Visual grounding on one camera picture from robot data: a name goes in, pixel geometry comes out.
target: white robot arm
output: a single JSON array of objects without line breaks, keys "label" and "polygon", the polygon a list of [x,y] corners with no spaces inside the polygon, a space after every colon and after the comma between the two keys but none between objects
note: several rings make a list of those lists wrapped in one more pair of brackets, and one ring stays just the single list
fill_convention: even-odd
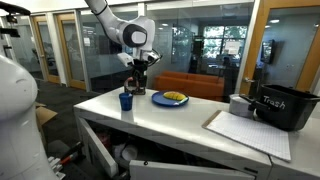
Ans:
[{"label": "white robot arm", "polygon": [[146,70],[161,59],[152,49],[155,35],[155,23],[145,16],[139,16],[131,21],[117,18],[110,10],[105,0],[85,0],[92,13],[102,24],[108,37],[122,45],[133,48],[133,55],[118,54],[125,66],[133,67],[134,84],[139,84],[135,94],[144,94],[146,86]]}]

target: orange couch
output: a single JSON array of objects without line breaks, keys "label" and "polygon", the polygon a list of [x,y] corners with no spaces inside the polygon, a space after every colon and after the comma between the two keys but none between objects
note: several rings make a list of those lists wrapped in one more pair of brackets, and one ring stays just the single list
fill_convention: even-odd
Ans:
[{"label": "orange couch", "polygon": [[157,91],[179,91],[192,97],[222,101],[224,79],[217,76],[164,71],[155,78]]}]

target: white table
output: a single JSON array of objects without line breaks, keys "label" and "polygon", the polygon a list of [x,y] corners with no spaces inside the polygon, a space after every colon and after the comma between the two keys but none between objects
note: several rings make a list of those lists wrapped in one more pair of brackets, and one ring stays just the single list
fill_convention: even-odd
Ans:
[{"label": "white table", "polygon": [[305,127],[289,133],[291,162],[270,157],[270,179],[320,179],[320,119],[315,108]]},{"label": "white table", "polygon": [[217,110],[229,105],[190,97],[179,108],[165,108],[152,103],[156,91],[134,96],[132,111],[120,108],[123,88],[75,105],[77,119],[84,118],[163,144],[195,156],[223,164],[257,179],[267,179],[271,171],[269,156],[228,138],[205,130],[201,125]]}]

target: black trash bin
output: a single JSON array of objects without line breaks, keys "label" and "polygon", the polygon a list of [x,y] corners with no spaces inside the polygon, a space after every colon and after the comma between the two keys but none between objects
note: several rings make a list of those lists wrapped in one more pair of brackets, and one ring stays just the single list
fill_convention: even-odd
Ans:
[{"label": "black trash bin", "polygon": [[257,108],[258,117],[286,131],[304,127],[320,97],[279,85],[262,85],[259,102],[269,110]]}]

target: paper sheet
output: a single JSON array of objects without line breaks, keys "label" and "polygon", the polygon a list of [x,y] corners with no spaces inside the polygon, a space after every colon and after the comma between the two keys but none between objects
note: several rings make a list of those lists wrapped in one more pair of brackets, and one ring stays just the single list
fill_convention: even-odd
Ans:
[{"label": "paper sheet", "polygon": [[285,161],[290,161],[288,133],[221,111],[206,129]]},{"label": "paper sheet", "polygon": [[84,46],[90,46],[90,38],[83,38]]},{"label": "paper sheet", "polygon": [[241,46],[239,41],[227,41],[225,49],[228,50],[228,54],[238,54]]}]

